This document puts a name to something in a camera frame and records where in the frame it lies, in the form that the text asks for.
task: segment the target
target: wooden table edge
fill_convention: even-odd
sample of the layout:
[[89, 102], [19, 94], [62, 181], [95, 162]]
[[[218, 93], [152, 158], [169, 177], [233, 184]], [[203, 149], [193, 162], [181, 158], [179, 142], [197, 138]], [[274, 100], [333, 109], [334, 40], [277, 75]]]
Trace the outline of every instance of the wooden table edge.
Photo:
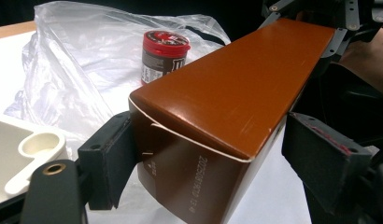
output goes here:
[[31, 32], [36, 30], [36, 25], [34, 21], [26, 21], [6, 26], [0, 26], [0, 38], [20, 35], [23, 33]]

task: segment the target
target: white plastic tray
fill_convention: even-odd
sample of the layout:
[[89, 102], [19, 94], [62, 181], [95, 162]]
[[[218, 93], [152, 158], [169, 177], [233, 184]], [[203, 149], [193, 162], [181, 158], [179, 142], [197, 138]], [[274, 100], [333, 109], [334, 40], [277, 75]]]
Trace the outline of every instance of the white plastic tray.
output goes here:
[[0, 202], [24, 193], [33, 171], [60, 157], [66, 157], [61, 132], [0, 115]]

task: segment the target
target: clear plastic bag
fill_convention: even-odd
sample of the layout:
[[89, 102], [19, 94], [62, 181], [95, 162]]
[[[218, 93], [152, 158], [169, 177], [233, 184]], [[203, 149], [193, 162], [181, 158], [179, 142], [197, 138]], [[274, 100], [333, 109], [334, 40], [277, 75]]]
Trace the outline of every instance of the clear plastic bag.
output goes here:
[[114, 114], [128, 110], [141, 86], [143, 34], [162, 29], [190, 40], [186, 64], [222, 45], [191, 27], [230, 43], [205, 15], [151, 17], [110, 7], [50, 2], [35, 7], [36, 33], [23, 49], [25, 84], [6, 114], [67, 132], [69, 154]]

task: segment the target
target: cardboard box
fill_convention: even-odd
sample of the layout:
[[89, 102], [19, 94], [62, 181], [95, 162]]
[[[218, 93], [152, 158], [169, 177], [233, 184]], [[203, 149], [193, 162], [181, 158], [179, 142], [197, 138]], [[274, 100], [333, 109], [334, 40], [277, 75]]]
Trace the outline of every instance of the cardboard box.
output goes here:
[[187, 223], [227, 222], [333, 33], [280, 19], [132, 92], [148, 192]]

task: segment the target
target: red jar lid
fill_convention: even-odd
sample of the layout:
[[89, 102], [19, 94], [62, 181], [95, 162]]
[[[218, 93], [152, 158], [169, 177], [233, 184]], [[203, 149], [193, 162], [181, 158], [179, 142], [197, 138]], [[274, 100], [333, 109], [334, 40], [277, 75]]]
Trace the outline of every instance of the red jar lid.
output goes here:
[[143, 48], [150, 53], [165, 57], [183, 57], [191, 48], [189, 40], [167, 31], [147, 31], [144, 34]]

